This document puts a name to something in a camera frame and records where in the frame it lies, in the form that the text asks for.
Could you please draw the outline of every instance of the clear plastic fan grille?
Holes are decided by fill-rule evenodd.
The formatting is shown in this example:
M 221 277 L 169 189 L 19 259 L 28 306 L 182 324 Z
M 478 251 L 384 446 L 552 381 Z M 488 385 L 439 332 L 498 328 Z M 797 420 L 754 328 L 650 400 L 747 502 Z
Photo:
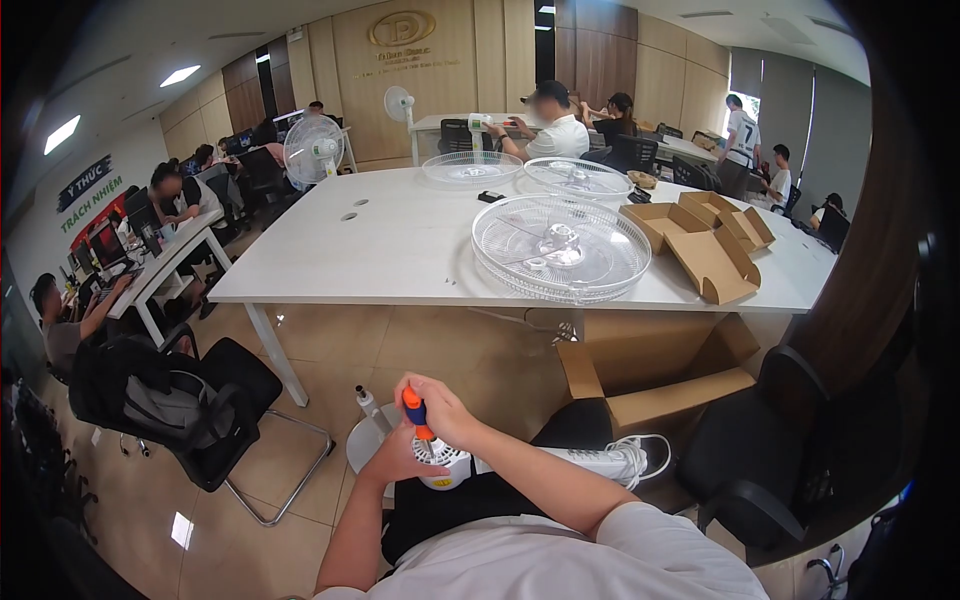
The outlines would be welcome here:
M 473 221 L 473 250 L 494 277 L 534 298 L 611 300 L 650 265 L 640 229 L 598 203 L 526 194 L 491 204 Z
M 523 165 L 528 176 L 548 191 L 594 200 L 625 198 L 634 185 L 626 175 L 589 160 L 534 158 Z
M 294 123 L 283 140 L 283 162 L 290 177 L 303 183 L 318 183 L 326 177 L 326 165 L 340 164 L 344 157 L 344 133 L 326 116 L 308 116 Z
M 430 179 L 454 185 L 496 185 L 509 180 L 523 166 L 516 156 L 499 152 L 469 151 L 435 156 L 423 163 Z

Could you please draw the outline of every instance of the white t-shirt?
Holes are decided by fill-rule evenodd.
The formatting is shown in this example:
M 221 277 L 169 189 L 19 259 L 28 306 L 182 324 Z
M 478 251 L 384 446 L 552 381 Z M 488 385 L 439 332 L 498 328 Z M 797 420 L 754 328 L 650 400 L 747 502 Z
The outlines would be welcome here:
M 767 197 L 770 199 L 770 202 L 773 204 L 779 204 L 780 206 L 786 205 L 786 201 L 790 198 L 790 184 L 793 183 L 792 178 L 790 177 L 789 169 L 780 169 L 774 178 L 770 181 L 770 189 L 775 192 L 779 192 L 783 195 L 783 200 L 777 200 L 770 194 L 767 194 Z
M 760 126 L 740 109 L 730 113 L 727 131 L 736 132 L 736 139 L 727 152 L 727 159 L 749 168 L 754 161 L 754 146 L 760 143 Z
M 613 510 L 597 542 L 541 516 L 495 516 L 408 550 L 369 592 L 314 600 L 431 598 L 766 599 L 754 573 L 692 521 L 643 502 Z
M 579 158 L 590 149 L 590 134 L 587 127 L 572 114 L 560 117 L 550 127 L 540 130 L 537 137 L 527 144 L 530 158 L 565 156 Z

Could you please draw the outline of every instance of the white power cord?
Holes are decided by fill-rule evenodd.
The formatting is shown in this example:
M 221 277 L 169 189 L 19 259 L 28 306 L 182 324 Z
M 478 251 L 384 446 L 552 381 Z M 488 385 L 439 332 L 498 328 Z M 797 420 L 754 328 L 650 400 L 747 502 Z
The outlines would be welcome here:
M 666 444 L 666 460 L 663 461 L 663 465 L 661 465 L 660 468 L 654 472 L 647 473 L 646 475 L 641 474 L 647 469 L 647 451 L 640 447 L 640 441 L 644 438 L 658 438 L 663 440 L 663 443 Z M 670 465 L 670 457 L 672 456 L 670 442 L 668 442 L 662 435 L 656 433 L 627 436 L 626 438 L 622 438 L 616 442 L 610 442 L 607 444 L 606 451 L 610 452 L 613 450 L 622 452 L 624 456 L 627 457 L 627 461 L 634 468 L 634 474 L 631 477 L 613 479 L 613 481 L 630 491 L 636 487 L 636 484 L 640 483 L 644 479 L 650 479 L 651 477 L 656 477 L 657 475 L 663 473 L 663 471 Z

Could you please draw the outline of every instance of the orange screwdriver handle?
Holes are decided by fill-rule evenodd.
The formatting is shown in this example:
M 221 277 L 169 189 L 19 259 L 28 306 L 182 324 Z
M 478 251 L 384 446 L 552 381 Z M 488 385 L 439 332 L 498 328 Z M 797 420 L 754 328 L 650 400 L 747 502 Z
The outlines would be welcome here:
M 433 435 L 430 427 L 426 424 L 426 404 L 423 398 L 417 396 L 413 388 L 407 386 L 403 388 L 403 409 L 406 411 L 407 419 L 417 427 L 418 440 L 433 440 L 437 436 Z

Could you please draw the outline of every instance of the gray bag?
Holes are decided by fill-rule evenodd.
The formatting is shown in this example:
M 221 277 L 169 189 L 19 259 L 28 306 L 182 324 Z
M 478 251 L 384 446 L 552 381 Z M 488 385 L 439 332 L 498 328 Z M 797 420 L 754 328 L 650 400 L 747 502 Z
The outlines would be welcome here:
M 205 432 L 193 447 L 206 448 L 226 436 L 233 424 L 233 407 L 226 406 L 218 412 L 220 407 L 214 402 L 217 391 L 191 372 L 170 371 L 170 394 L 149 388 L 131 375 L 127 379 L 123 412 L 148 429 L 181 440 L 186 440 L 194 425 L 203 421 Z

